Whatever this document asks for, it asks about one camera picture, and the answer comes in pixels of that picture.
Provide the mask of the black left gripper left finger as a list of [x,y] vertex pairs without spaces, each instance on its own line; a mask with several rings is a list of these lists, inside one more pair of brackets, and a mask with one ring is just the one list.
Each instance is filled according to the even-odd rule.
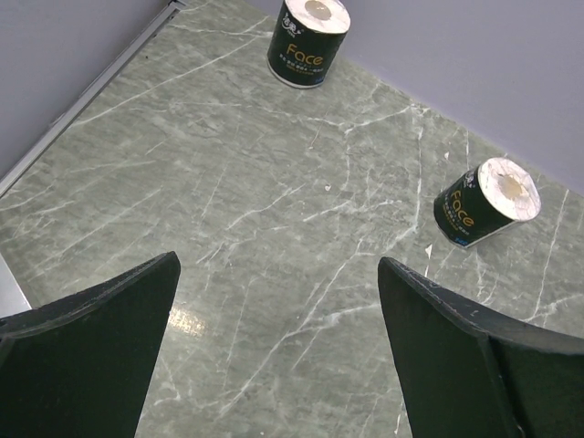
[[174,252],[160,254],[2,318],[2,436],[134,436],[180,273]]

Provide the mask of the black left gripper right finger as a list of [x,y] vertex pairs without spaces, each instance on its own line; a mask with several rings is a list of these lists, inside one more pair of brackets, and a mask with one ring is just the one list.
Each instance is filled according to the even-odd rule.
[[510,318],[399,261],[381,310],[415,437],[580,437],[583,340]]

